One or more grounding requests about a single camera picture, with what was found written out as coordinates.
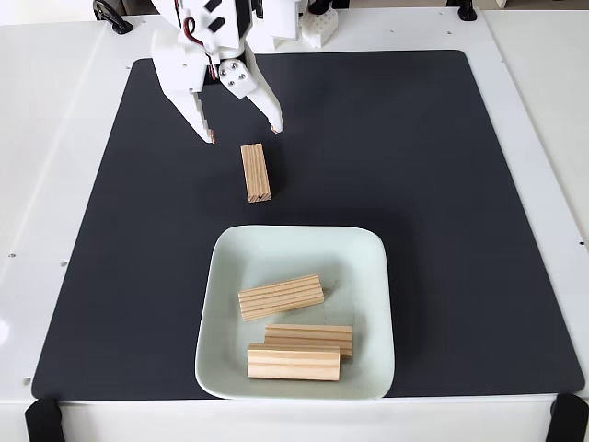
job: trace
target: black clamp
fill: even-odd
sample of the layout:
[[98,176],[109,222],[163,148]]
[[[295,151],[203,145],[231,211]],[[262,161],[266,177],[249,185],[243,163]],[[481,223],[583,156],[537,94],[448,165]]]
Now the black clamp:
[[550,407],[552,420],[546,442],[583,442],[589,406],[574,394],[559,394]]
[[96,20],[107,20],[112,25],[112,30],[117,34],[126,34],[133,30],[133,25],[122,17],[109,5],[106,0],[94,0],[92,2]]
[[462,21],[474,21],[477,13],[472,6],[472,0],[447,0],[446,7],[458,6],[458,16]]
[[54,399],[39,399],[25,411],[30,442],[65,442],[62,411]]

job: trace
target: red wire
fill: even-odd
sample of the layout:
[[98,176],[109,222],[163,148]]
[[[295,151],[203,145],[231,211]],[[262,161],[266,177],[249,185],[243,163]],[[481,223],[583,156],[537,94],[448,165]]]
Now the red wire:
[[[202,44],[202,41],[194,38],[194,36],[192,35],[192,32],[194,31],[194,26],[195,26],[195,22],[194,22],[194,18],[192,17],[186,17],[184,18],[184,35],[186,35],[186,38],[194,43],[200,44],[202,46],[202,48],[204,49],[204,44]],[[213,80],[217,79],[217,75],[214,72],[214,68],[213,68],[213,60],[211,60],[211,56],[206,53],[206,56],[209,59],[209,71],[211,72],[211,78]]]

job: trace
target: white 3d-printed part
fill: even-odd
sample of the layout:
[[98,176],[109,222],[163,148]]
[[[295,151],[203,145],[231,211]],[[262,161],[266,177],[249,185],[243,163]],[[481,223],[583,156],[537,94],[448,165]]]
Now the white 3d-printed part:
[[305,12],[301,18],[303,39],[313,48],[321,48],[338,28],[338,13],[329,9],[322,16]]
[[219,76],[221,83],[239,99],[258,87],[256,79],[239,60],[224,60],[219,66]]

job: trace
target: black mat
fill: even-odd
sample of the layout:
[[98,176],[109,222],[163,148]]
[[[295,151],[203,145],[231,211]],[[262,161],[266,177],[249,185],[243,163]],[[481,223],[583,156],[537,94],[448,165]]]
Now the black mat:
[[[260,56],[272,134],[212,87],[206,145],[134,64],[33,383],[62,400],[204,399],[194,353],[217,237],[245,224],[357,226],[387,250],[388,396],[576,391],[584,379],[461,52]],[[239,146],[272,189],[249,204]]]

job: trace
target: wooden block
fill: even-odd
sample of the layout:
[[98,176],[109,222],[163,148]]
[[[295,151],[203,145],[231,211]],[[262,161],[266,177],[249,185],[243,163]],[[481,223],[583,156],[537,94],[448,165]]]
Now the wooden block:
[[323,300],[323,290],[316,274],[239,292],[244,320],[256,320],[293,308],[314,306]]
[[241,159],[243,159],[243,170],[246,174],[248,201],[250,203],[269,201],[271,199],[270,184],[261,145],[241,146]]
[[352,357],[353,328],[348,325],[268,324],[265,343],[340,347],[342,357]]
[[340,380],[340,348],[251,343],[248,377]]

